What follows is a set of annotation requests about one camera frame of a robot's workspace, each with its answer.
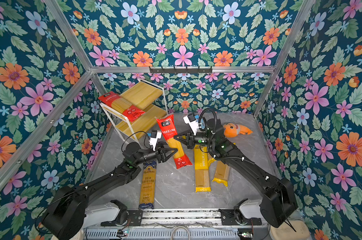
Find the red spaghetti pack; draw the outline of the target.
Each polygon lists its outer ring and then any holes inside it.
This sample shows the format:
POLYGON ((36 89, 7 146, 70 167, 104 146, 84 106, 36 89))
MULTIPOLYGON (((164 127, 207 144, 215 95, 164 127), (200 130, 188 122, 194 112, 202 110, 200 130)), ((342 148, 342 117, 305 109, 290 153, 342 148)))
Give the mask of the red spaghetti pack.
POLYGON ((168 146, 177 149, 177 152, 173 155, 176 168, 192 166, 193 164, 185 154, 182 144, 174 138, 178 134, 174 123, 174 115, 171 114, 165 118, 156 119, 156 121, 168 146))
POLYGON ((145 111, 139 109, 131 102, 114 92, 106 93, 98 97, 98 99, 102 103, 122 114, 124 117, 127 117, 130 122, 138 120, 142 115, 145 114, 145 111))

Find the blue gold spaghetti pack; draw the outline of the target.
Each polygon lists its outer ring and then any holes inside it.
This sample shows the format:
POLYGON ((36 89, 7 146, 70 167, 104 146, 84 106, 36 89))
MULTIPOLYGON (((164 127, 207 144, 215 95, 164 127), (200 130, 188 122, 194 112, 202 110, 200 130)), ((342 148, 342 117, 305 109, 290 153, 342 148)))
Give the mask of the blue gold spaghetti pack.
POLYGON ((138 206, 140 210, 154 209, 156 168, 156 161, 143 164, 143 176, 138 206))

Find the yellow Pastatime spaghetti pack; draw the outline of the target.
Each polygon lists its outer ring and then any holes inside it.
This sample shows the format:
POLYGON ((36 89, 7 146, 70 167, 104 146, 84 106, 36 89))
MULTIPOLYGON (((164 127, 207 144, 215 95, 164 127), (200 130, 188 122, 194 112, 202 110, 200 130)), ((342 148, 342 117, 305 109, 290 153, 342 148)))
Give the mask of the yellow Pastatime spaghetti pack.
POLYGON ((207 147, 196 145, 194 148, 196 193, 210 192, 209 155, 207 147))

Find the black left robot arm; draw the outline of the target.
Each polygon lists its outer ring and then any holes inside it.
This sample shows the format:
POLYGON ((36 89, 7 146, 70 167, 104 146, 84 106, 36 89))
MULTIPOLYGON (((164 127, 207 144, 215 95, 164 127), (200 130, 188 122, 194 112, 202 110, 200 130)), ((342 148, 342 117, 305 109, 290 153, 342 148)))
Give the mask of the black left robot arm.
POLYGON ((79 187, 65 186, 59 189, 43 214, 41 223, 59 240, 69 240, 83 229, 85 211, 96 199, 113 189, 133 181, 141 171, 139 164, 155 161, 164 163, 177 153, 165 142, 150 149, 142 149, 136 142, 122 151, 124 160, 110 173, 79 187))

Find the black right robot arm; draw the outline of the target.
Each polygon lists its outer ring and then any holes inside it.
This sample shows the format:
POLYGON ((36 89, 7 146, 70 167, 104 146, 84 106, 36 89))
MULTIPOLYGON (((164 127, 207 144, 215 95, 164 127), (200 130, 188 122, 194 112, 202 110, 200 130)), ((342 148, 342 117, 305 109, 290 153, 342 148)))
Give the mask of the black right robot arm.
POLYGON ((193 149, 195 145, 207 147, 208 153, 216 161, 233 168, 248 180, 262 197, 261 217, 272 227, 278 228, 283 223, 290 224, 289 217, 298 208, 293 184, 286 178, 279 179, 251 161, 241 150, 228 140, 224 126, 219 119, 210 119, 203 124, 194 115, 184 117, 190 126, 174 138, 193 149))

